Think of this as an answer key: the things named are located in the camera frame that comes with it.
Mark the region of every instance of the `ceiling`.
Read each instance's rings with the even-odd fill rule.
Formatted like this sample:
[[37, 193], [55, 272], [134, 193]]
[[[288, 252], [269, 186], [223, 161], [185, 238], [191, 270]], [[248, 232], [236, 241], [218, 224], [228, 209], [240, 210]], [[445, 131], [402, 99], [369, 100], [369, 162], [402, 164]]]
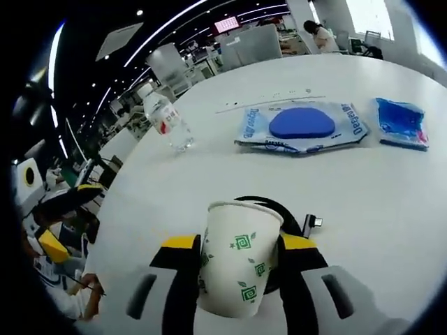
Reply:
[[[261, 10], [269, 6], [284, 5], [285, 0], [204, 1], [168, 25], [141, 49], [127, 67], [124, 67], [132, 54], [157, 29], [197, 2], [198, 0], [170, 1], [170, 3], [157, 1], [153, 4], [153, 1], [149, 3], [149, 1], [128, 0], [125, 6], [109, 3], [106, 7], [88, 6], [75, 10], [61, 31], [54, 70], [54, 94], [61, 106], [58, 111], [60, 117], [67, 116], [74, 128], [79, 128], [84, 122], [90, 124], [100, 102], [104, 99], [97, 116], [105, 111], [108, 101], [128, 89], [147, 69], [145, 65], [147, 55], [160, 45], [175, 43], [180, 51], [184, 47], [184, 44], [180, 44], [187, 38], [203, 29], [213, 27], [215, 22], [226, 17], [257, 10], [239, 17], [249, 20], [288, 10], [285, 6]], [[137, 15], [139, 10], [143, 11], [142, 15]], [[139, 22], [143, 25], [127, 45], [110, 54], [108, 59], [95, 61], [103, 41], [110, 32]], [[210, 38], [208, 36], [210, 33], [211, 30], [208, 30], [195, 39], [199, 44], [204, 43]]]

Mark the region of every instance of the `woman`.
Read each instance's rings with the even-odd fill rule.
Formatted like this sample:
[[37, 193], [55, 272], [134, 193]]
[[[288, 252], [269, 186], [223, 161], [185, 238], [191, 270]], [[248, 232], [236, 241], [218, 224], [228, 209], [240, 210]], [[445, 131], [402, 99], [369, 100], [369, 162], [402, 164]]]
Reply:
[[314, 21], [306, 21], [304, 23], [304, 29], [309, 34], [312, 34], [315, 44], [321, 52], [329, 53], [339, 51], [334, 36], [324, 29], [321, 24], [317, 24]]

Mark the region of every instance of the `desk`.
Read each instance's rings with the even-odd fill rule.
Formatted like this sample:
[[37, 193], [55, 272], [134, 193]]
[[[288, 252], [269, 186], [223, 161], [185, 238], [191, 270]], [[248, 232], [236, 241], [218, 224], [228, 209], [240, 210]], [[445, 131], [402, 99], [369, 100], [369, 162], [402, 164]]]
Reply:
[[[415, 103], [427, 113], [431, 147], [424, 153], [376, 145], [288, 158], [241, 154], [233, 144], [241, 107], [306, 96], [352, 102], [359, 114], [376, 96]], [[390, 317], [414, 320], [447, 269], [445, 105], [447, 89], [416, 71], [335, 54], [265, 61], [200, 82], [175, 103], [194, 146], [176, 156], [154, 129], [147, 132], [104, 200], [86, 271], [96, 272], [107, 292], [122, 274], [147, 266], [165, 238], [203, 233], [212, 201], [259, 195], [301, 223], [307, 213], [323, 218], [311, 238], [328, 263], [367, 285]], [[285, 334], [280, 310], [273, 293], [260, 315], [243, 322], [203, 311], [196, 320], [215, 322], [213, 334], [252, 332], [253, 322], [259, 334]]]

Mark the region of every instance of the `blue sponge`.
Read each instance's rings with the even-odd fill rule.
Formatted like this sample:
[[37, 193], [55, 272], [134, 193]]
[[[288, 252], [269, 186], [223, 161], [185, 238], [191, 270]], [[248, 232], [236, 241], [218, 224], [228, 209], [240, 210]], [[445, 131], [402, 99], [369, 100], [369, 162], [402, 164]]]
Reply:
[[277, 138], [320, 138], [334, 133], [335, 123], [321, 110], [301, 107], [283, 110], [270, 122], [269, 131]]

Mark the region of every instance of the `sponge package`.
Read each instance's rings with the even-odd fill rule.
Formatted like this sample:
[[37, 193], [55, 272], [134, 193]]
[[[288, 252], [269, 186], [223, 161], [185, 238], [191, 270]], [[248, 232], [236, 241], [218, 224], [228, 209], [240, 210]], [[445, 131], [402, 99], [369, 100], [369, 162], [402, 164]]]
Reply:
[[374, 99], [380, 129], [380, 143], [426, 151], [428, 136], [424, 129], [424, 112], [411, 103]]

